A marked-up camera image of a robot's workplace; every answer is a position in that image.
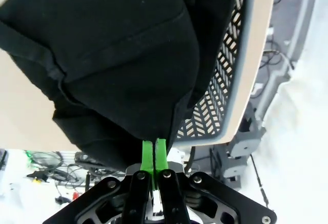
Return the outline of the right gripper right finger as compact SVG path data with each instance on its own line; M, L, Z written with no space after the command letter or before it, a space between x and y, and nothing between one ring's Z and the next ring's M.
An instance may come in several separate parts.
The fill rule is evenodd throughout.
M165 139L155 143L155 169L166 224L276 224L274 211L203 172L169 168Z

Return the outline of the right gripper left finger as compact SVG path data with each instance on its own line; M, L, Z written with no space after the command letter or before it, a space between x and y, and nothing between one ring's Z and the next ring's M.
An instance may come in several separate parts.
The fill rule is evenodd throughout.
M144 224L153 181L153 143L144 141L140 169L122 181L107 177L43 224Z

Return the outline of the grey plastic lattice basket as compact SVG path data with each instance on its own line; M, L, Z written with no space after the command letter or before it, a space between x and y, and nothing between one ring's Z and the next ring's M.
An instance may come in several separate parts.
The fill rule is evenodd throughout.
M267 38L273 0L235 0L214 75L175 147L225 144L237 133Z

